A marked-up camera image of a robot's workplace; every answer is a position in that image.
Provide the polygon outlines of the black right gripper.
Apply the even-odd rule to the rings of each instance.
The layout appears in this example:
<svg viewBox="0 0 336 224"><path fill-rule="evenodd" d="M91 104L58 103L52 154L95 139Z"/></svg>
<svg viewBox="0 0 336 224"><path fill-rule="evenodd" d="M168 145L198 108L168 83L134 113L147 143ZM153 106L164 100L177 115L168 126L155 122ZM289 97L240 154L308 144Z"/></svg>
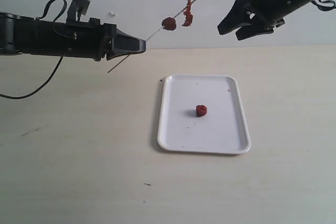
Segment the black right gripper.
<svg viewBox="0 0 336 224"><path fill-rule="evenodd" d="M275 27L285 24L284 17L307 4L322 12L335 10L333 0L235 0L217 30L220 35L225 35L238 29L238 40L272 34Z"/></svg>

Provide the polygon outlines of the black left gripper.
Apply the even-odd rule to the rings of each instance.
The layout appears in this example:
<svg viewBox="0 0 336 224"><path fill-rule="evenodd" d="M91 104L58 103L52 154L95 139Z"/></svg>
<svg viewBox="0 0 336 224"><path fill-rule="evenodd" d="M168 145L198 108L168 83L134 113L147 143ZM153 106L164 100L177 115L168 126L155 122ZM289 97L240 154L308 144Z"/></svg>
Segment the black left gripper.
<svg viewBox="0 0 336 224"><path fill-rule="evenodd" d="M145 40L122 32L115 24L100 24L96 18L67 24L1 13L4 56L30 54L100 61L106 55L109 61L145 51Z"/></svg>

